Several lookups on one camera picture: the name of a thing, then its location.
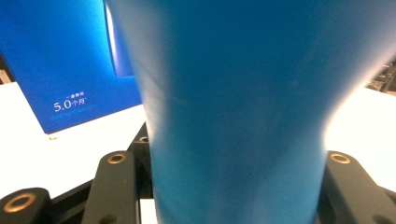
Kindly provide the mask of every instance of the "blue cylindrical object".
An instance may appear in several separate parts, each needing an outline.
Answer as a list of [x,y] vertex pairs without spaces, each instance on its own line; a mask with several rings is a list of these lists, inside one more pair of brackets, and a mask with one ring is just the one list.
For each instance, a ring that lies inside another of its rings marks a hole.
[[313,223],[328,121],[396,52],[396,2],[106,3],[148,117],[159,223]]

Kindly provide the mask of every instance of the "white surface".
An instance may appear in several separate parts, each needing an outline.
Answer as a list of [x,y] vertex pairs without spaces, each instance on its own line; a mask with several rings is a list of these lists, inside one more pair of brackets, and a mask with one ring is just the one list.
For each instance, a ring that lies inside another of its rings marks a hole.
[[[125,150],[145,120],[143,107],[136,106],[48,136],[16,83],[0,85],[0,112],[0,198],[32,187],[56,197],[92,179],[99,160]],[[396,191],[393,127],[396,97],[358,89],[324,140],[327,149],[355,157],[378,185]],[[152,200],[142,201],[142,218],[156,223]]]

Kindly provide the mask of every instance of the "black metal frame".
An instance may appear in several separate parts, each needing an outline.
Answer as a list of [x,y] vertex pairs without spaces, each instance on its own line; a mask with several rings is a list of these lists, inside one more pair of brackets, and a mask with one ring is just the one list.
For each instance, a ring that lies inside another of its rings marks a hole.
[[[128,150],[101,159],[94,180],[52,200],[45,189],[9,194],[0,200],[0,223],[141,223],[139,199],[153,198],[147,136],[144,125]],[[354,158],[330,151],[316,223],[396,224],[396,193],[380,188]]]

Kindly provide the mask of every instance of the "blue box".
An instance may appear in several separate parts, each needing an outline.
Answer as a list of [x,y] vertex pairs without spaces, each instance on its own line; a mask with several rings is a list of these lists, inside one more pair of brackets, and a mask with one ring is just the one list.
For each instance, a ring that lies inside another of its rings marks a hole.
[[0,53],[45,133],[140,105],[115,75],[103,1],[0,1]]

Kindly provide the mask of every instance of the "black mount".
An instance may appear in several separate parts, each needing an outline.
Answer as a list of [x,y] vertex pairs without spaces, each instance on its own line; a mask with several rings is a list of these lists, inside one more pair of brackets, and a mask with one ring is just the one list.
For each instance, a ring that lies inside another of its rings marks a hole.
[[[105,155],[94,180],[54,199],[21,189],[0,200],[1,224],[140,224],[139,199],[153,199],[143,125],[126,151]],[[352,157],[329,151],[317,224],[396,224],[396,193],[380,188]]]

